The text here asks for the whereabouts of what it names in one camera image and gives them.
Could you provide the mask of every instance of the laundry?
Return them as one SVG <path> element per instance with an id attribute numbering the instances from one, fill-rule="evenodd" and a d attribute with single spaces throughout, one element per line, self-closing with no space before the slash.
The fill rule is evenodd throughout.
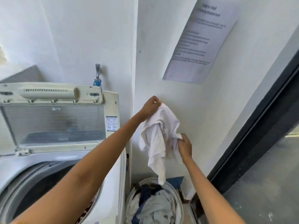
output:
<path id="1" fill-rule="evenodd" d="M 165 190 L 160 190 L 138 208 L 132 224 L 174 224 L 175 220 L 174 197 Z"/>
<path id="2" fill-rule="evenodd" d="M 132 224 L 132 218 L 139 208 L 140 193 L 136 194 L 129 205 L 129 213 L 126 216 L 126 224 Z"/>
<path id="3" fill-rule="evenodd" d="M 160 190 L 162 190 L 162 187 L 158 184 L 144 184 L 137 189 L 133 198 L 140 193 L 139 206 L 141 206 L 141 204 L 143 204 L 148 198 L 150 198 L 152 195 L 155 195 L 156 192 Z"/>
<path id="4" fill-rule="evenodd" d="M 139 147 L 141 150 L 148 149 L 148 166 L 158 175 L 160 185 L 166 181 L 166 158 L 174 157 L 182 163 L 178 150 L 178 139 L 182 139 L 182 136 L 176 133 L 179 125 L 179 120 L 169 107 L 161 104 L 158 111 L 145 121 L 141 131 Z"/>

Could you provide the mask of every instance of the light blue clothing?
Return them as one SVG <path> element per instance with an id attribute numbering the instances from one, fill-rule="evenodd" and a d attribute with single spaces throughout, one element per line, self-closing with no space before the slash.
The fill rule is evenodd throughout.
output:
<path id="1" fill-rule="evenodd" d="M 139 224 L 174 224 L 176 220 L 176 202 L 165 190 L 151 196 L 141 207 L 136 215 Z"/>

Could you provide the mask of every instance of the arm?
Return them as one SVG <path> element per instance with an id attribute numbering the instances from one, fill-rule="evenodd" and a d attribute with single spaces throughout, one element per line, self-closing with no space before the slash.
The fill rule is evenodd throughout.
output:
<path id="1" fill-rule="evenodd" d="M 157 97 L 150 98 L 140 112 L 89 152 L 13 223 L 74 224 L 99 190 L 139 124 L 154 114 L 160 105 Z"/>
<path id="2" fill-rule="evenodd" d="M 186 165 L 197 195 L 200 199 L 204 212 L 209 223 L 231 223 L 245 224 L 244 220 L 230 206 L 226 199 L 217 191 L 217 189 L 204 176 L 199 167 L 192 159 L 192 145 L 185 134 L 183 140 L 178 141 L 178 147 Z"/>

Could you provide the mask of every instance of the left hand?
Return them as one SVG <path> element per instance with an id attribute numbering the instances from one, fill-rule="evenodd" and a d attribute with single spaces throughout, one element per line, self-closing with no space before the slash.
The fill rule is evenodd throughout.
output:
<path id="1" fill-rule="evenodd" d="M 156 113 L 161 104 L 162 102 L 156 96 L 151 97 L 139 111 L 141 120 L 145 121 L 150 118 Z"/>

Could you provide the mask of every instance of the hand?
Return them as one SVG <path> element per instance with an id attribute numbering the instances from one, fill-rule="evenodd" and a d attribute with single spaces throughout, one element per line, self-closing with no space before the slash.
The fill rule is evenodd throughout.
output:
<path id="1" fill-rule="evenodd" d="M 186 163 L 189 160 L 192 160 L 192 144 L 189 138 L 183 133 L 183 139 L 178 139 L 178 150 L 180 151 L 183 163 Z"/>
<path id="2" fill-rule="evenodd" d="M 151 97 L 139 111 L 142 122 L 156 113 L 162 102 L 156 97 Z"/>

